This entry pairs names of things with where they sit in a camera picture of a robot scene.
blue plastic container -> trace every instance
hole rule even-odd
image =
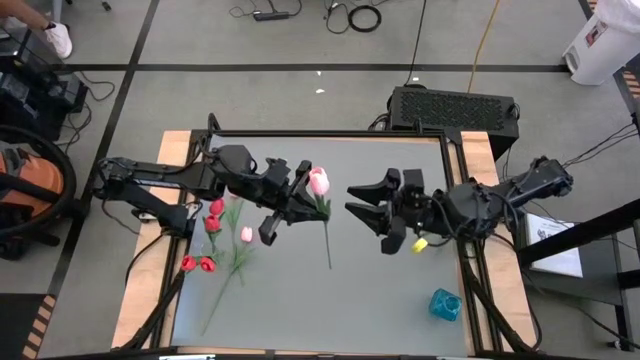
[[[433,293],[429,312],[448,321],[456,321],[462,308],[462,299],[444,289],[438,289]]]

person's foot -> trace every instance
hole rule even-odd
[[[73,50],[73,45],[71,44],[67,27],[54,22],[49,26],[48,29],[44,30],[44,33],[47,35],[47,40],[56,49],[56,53],[61,59],[68,58],[69,55],[71,55],[71,50]]]

black box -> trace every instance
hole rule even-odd
[[[486,131],[493,158],[518,140],[520,110],[512,97],[396,87],[390,103],[391,130]]]

gray table surface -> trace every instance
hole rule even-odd
[[[380,239],[344,209],[345,202],[358,201],[347,194],[348,186],[376,183],[389,167],[422,169],[427,193],[445,188],[439,144],[217,138],[214,145],[231,143],[247,146],[260,172],[266,168],[265,157],[284,158],[292,169],[304,159],[326,169],[333,204],[333,269],[328,268],[321,222],[281,224],[275,243],[267,247],[257,228],[270,212],[245,203],[238,227],[253,227],[255,251],[243,270],[244,287],[235,276],[206,327],[228,271],[220,266],[213,274],[190,273],[180,294],[172,345],[466,355],[461,316],[447,322],[428,312],[438,288],[459,292],[453,244],[416,255],[410,251],[415,238],[409,235],[398,254],[384,255]],[[224,224],[217,240],[222,249],[231,248],[229,233]],[[206,255],[209,246],[198,221],[189,253]]]

white paper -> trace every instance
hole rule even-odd
[[[527,240],[529,244],[532,245],[560,233],[572,227],[574,224],[527,214],[526,225]],[[534,261],[531,269],[581,278],[582,264],[580,263],[580,252],[577,248],[574,248],[542,260]]]

